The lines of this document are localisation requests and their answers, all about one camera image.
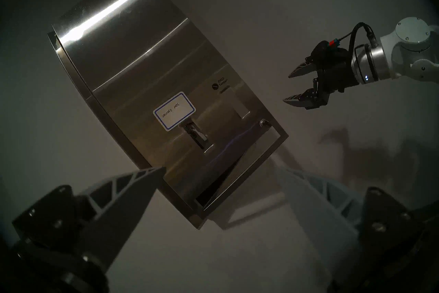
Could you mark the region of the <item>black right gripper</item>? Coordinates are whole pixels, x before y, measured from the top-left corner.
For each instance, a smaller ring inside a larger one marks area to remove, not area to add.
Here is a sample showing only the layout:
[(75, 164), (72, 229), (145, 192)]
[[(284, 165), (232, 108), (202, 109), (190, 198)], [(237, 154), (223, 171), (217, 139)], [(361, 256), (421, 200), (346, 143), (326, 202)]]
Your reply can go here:
[(312, 62), (299, 64), (288, 78), (317, 72), (313, 88), (283, 99), (284, 103), (306, 110), (319, 108), (328, 104), (330, 94), (336, 91), (343, 93), (346, 88), (359, 85), (348, 64), (351, 61), (348, 51), (313, 51), (310, 56)]

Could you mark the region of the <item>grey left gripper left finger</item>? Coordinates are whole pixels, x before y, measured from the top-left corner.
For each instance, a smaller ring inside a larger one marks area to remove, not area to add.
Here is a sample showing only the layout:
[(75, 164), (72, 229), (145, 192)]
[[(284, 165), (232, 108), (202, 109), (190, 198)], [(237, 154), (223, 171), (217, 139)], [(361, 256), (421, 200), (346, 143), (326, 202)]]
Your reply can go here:
[(165, 167), (61, 185), (12, 222), (13, 292), (110, 292), (107, 271), (163, 181)]

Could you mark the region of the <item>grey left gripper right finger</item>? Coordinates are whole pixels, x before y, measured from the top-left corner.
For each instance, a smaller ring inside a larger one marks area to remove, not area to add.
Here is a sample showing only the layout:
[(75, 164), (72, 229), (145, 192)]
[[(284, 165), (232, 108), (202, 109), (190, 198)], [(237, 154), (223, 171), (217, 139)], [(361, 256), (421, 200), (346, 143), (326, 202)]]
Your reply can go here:
[(277, 181), (332, 276), (327, 292), (427, 292), (427, 204), (409, 209), (381, 188), (361, 196), (287, 167)]

